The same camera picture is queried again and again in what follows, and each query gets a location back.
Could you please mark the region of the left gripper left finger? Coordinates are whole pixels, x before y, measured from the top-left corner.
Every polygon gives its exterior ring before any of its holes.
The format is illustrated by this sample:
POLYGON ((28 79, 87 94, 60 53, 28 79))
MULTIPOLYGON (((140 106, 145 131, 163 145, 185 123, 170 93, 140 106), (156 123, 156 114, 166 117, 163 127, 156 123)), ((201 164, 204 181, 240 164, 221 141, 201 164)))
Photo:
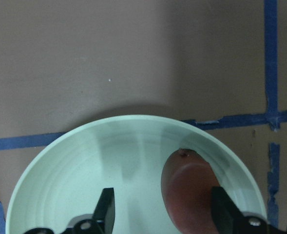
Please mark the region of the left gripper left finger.
POLYGON ((104 188, 92 214, 74 217, 63 234, 111 234, 115 223, 114 188, 104 188))

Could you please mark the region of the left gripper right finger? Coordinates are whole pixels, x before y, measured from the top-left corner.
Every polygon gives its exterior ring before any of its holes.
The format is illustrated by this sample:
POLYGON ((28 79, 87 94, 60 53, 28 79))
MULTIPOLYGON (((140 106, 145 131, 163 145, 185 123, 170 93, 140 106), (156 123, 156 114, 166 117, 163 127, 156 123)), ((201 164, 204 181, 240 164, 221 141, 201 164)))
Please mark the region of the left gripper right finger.
POLYGON ((220 234, 287 234, 254 215, 244 215, 222 187, 211 191, 211 216, 220 234))

